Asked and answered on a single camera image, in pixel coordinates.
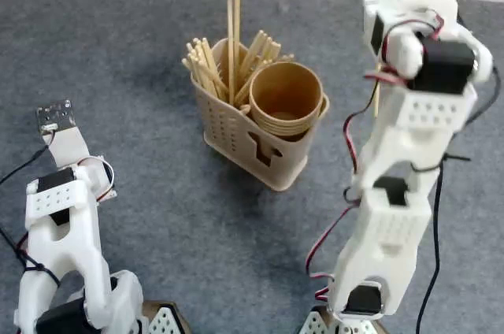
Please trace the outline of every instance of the gray carpet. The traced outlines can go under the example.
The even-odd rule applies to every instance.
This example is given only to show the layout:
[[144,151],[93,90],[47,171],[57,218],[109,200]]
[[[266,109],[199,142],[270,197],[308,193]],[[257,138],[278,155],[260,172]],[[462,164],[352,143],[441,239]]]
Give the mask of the gray carpet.
[[[119,196],[100,208],[111,271],[130,269],[147,299],[175,300],[195,333],[293,333],[320,282],[303,273],[306,252],[342,210],[350,159],[344,117],[370,94],[372,59],[361,44],[360,0],[243,0],[243,38],[263,28],[312,67],[332,101],[306,170],[270,191],[202,141],[180,59],[185,42],[225,37],[225,0],[0,0],[0,174],[42,142],[34,108],[74,101],[93,154],[117,174]],[[504,4],[462,2],[477,37],[504,69]],[[482,89],[489,95],[492,82]],[[460,135],[470,165],[446,167],[440,214],[442,270],[423,332],[490,332],[504,325],[502,99]],[[354,123],[360,145],[370,117]],[[45,154],[1,187],[0,220],[20,237],[25,184],[54,171]],[[351,233],[349,215],[318,254],[329,269]],[[0,246],[0,332],[14,332],[20,267]],[[391,333],[411,333],[434,269],[432,230]],[[65,278],[59,300],[79,279]]]

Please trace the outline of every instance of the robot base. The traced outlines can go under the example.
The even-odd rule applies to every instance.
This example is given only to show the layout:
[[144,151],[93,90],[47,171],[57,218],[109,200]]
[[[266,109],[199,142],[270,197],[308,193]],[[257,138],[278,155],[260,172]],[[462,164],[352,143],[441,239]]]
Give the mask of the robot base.
[[192,334],[174,302],[144,301],[143,315],[149,319],[149,334]]
[[337,321],[326,306],[315,306],[309,312],[298,334],[388,334],[378,321]]

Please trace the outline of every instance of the beige plastic basket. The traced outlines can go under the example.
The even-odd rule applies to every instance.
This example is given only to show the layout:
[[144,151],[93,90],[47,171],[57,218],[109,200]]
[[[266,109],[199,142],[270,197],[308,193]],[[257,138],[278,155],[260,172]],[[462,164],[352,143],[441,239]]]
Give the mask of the beige plastic basket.
[[[222,39],[212,49],[225,83],[227,43],[227,39]],[[242,45],[240,57],[245,53],[246,48]],[[314,126],[301,139],[291,142],[265,132],[238,109],[209,94],[194,78],[191,80],[205,127],[205,142],[273,190],[287,190],[306,166],[313,137],[329,108],[328,97],[324,95],[321,113]],[[264,148],[272,151],[261,151]]]

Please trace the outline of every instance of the brown paper cup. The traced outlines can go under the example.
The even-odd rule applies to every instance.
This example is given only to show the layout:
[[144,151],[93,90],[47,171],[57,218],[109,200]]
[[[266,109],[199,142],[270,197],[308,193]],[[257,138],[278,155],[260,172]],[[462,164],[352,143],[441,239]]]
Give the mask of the brown paper cup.
[[250,83],[250,111],[265,131],[280,137],[306,132],[319,117],[324,93],[317,75],[295,62],[277,62]]

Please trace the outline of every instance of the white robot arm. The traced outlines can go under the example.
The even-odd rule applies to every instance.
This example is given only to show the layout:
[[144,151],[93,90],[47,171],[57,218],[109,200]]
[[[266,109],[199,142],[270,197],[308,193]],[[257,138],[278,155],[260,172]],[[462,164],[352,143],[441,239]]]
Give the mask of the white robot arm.
[[[354,234],[329,284],[341,321],[394,314],[413,277],[431,217],[428,194],[454,134],[488,80],[490,51],[457,23],[456,0],[364,0],[365,40],[376,61],[404,80],[380,107],[352,185],[361,196]],[[405,178],[386,176],[413,166]]]
[[[111,276],[102,257],[98,204],[116,195],[113,170],[89,155],[70,101],[40,107],[37,117],[59,171],[27,186],[27,268],[14,323],[23,334],[147,333],[137,277],[129,271]],[[73,270],[84,289],[50,309],[59,280]]]

